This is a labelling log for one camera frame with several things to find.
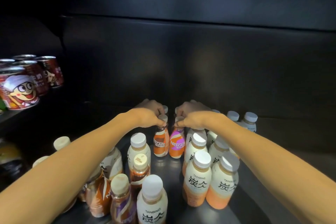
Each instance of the forearm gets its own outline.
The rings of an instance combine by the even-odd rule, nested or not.
[[[264,186],[300,220],[335,222],[336,185],[331,179],[226,116],[213,112],[206,116],[206,128],[224,137]]]
[[[135,124],[132,115],[121,113],[23,175],[0,194],[0,202],[6,202],[0,209],[4,223],[22,223],[23,219],[27,223],[51,222],[77,196],[93,170]]]

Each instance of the cartoon boy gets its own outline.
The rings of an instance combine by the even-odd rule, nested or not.
[[[55,74],[50,73],[48,70],[44,70],[43,73],[44,73],[44,76],[48,79],[48,83],[51,86],[54,86],[54,84],[56,82]]]
[[[10,92],[9,98],[19,107],[31,106],[39,101],[28,75],[12,75],[6,79],[3,87]]]

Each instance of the red can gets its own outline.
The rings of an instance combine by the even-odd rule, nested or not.
[[[63,74],[55,56],[42,56],[35,60],[43,67],[44,75],[51,87],[56,88],[63,85]]]
[[[23,67],[0,69],[0,96],[9,110],[26,109],[40,101],[33,80]]]
[[[14,59],[0,59],[0,68],[8,67],[8,65],[14,61]]]
[[[20,60],[34,60],[36,58],[36,55],[34,54],[22,54],[22,55],[16,55],[12,57],[12,59],[15,59],[17,61]]]
[[[14,67],[24,67],[27,74],[31,76],[36,87],[36,91],[39,96],[43,96],[48,93],[49,84],[47,78],[44,76],[43,69],[37,64],[35,60],[22,60],[16,61],[10,64]]]

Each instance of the cartoon face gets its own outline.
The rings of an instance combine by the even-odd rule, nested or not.
[[[14,88],[10,95],[15,96],[23,101],[27,101],[32,100],[36,97],[36,91],[31,82],[24,82]]]
[[[54,83],[56,81],[55,74],[50,73],[47,70],[44,70],[43,73],[44,73],[44,76],[48,79],[49,83]]]

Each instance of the white cartoon hat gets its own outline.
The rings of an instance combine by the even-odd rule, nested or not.
[[[24,82],[32,82],[32,79],[28,75],[11,75],[8,77],[3,84],[6,90],[13,91],[17,86],[23,84]]]

